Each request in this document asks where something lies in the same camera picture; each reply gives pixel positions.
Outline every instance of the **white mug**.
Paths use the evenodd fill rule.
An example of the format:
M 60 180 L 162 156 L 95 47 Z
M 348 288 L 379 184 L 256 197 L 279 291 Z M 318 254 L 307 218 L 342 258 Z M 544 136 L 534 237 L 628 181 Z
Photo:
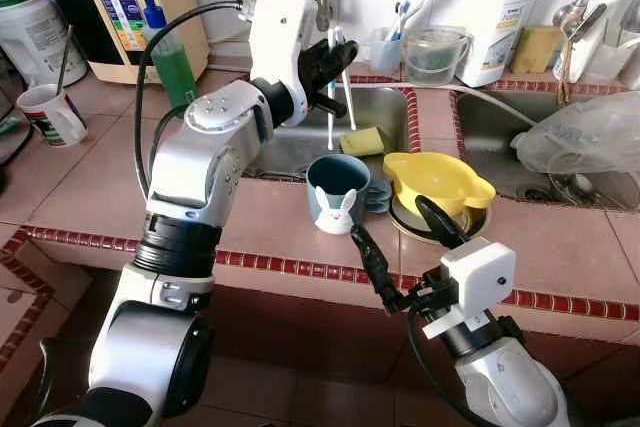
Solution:
M 55 84 L 42 84 L 24 92 L 16 104 L 49 145 L 68 147 L 87 135 L 87 125 L 64 89 L 56 95 Z

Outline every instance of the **drain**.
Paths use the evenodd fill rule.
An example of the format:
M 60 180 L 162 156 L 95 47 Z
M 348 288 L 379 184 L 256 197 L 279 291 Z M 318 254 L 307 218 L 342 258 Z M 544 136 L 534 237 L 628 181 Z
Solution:
M 549 190 L 540 186 L 519 188 L 518 198 L 532 202 L 553 202 L 555 200 Z

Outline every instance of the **white plastic bottle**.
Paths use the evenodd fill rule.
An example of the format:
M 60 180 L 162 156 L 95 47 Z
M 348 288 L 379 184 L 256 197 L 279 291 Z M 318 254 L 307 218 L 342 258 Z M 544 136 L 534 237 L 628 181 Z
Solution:
M 469 14 L 467 32 L 472 41 L 456 75 L 469 87 L 500 79 L 518 29 L 533 0 L 480 0 Z
M 569 68 L 569 82 L 575 83 L 580 80 L 589 62 L 593 58 L 596 50 L 601 44 L 610 45 L 612 35 L 607 30 L 614 30 L 614 26 L 610 26 L 609 22 L 616 13 L 616 6 L 621 0 L 589 0 L 587 12 L 590 12 L 598 4 L 606 4 L 607 10 L 602 17 L 591 26 L 585 36 L 573 45 L 571 54 L 571 66 Z M 564 52 L 561 52 L 558 60 L 553 66 L 553 75 L 560 80 L 562 75 L 562 64 L 564 63 Z
M 0 46 L 27 83 L 57 83 L 66 29 L 50 0 L 0 0 Z M 64 85 L 82 78 L 87 64 L 71 46 Z

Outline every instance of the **bunny face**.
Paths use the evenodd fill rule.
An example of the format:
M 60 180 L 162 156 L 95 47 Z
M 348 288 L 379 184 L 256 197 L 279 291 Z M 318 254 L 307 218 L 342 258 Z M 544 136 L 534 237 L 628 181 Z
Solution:
M 316 227 L 329 234 L 342 235 L 348 233 L 353 226 L 353 220 L 351 219 L 351 215 L 349 215 L 349 210 L 351 210 L 356 202 L 356 190 L 349 190 L 342 199 L 340 207 L 337 209 L 329 205 L 329 199 L 322 187 L 316 186 L 315 196 L 318 205 L 320 205 L 320 209 L 322 209 L 315 221 Z

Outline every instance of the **double sink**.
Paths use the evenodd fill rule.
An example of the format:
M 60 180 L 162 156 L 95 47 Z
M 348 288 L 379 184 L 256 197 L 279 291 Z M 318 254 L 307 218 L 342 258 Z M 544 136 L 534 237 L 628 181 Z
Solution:
M 353 88 L 356 123 L 358 129 L 377 127 L 385 147 L 385 154 L 407 152 L 408 115 L 407 100 L 402 93 L 391 88 Z M 495 92 L 492 95 L 520 111 L 534 121 L 541 121 L 557 111 L 555 96 L 546 92 Z M 337 100 L 344 102 L 344 92 L 338 89 Z M 583 101 L 588 97 L 576 96 Z M 505 196 L 528 201 L 560 202 L 590 207 L 633 210 L 640 202 L 638 184 L 632 176 L 605 173 L 591 176 L 595 184 L 613 185 L 617 202 L 608 202 L 606 196 L 598 201 L 591 197 L 571 196 L 563 186 L 566 179 L 527 170 L 510 147 L 511 139 L 529 129 L 523 121 L 499 107 L 474 97 L 463 95 L 457 105 L 462 130 L 466 161 L 481 176 Z M 276 129 L 274 139 L 245 175 L 255 178 L 304 180 L 309 164 L 322 155 L 339 152 L 339 138 L 350 132 L 347 117 L 335 119 L 333 151 L 327 148 L 327 114 L 314 109 L 300 125 Z M 384 178 L 384 154 L 364 157 L 376 178 Z

